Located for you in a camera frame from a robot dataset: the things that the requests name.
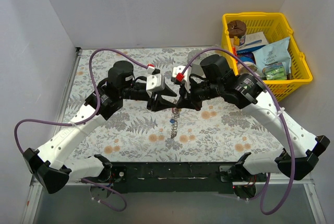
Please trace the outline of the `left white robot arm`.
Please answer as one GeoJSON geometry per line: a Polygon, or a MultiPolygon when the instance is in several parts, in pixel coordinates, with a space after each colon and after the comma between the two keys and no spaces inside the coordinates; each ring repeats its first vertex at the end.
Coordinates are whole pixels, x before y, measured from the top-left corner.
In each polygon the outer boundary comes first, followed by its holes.
{"type": "Polygon", "coordinates": [[[156,112],[174,106],[163,96],[177,96],[159,70],[150,66],[147,77],[135,78],[134,67],[128,61],[115,62],[97,89],[98,92],[85,100],[69,127],[36,150],[28,148],[23,153],[30,172],[50,194],[58,192],[70,180],[91,178],[94,182],[106,182],[110,179],[112,163],[106,157],[94,155],[77,161],[68,157],[91,132],[123,107],[124,99],[146,101],[148,109],[156,112]]]}

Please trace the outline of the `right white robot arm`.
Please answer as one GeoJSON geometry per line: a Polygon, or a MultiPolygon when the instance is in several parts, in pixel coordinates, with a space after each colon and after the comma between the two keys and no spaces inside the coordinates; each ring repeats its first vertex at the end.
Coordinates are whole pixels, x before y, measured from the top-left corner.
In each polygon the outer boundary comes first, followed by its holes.
{"type": "Polygon", "coordinates": [[[252,74],[236,75],[225,57],[214,54],[200,62],[203,76],[189,65],[173,69],[172,81],[180,85],[178,108],[200,110],[202,102],[222,97],[256,119],[282,145],[277,151],[243,154],[225,172],[232,180],[248,181],[260,173],[283,173],[301,180],[308,175],[327,149],[330,140],[301,127],[283,108],[264,83],[252,74]]]}

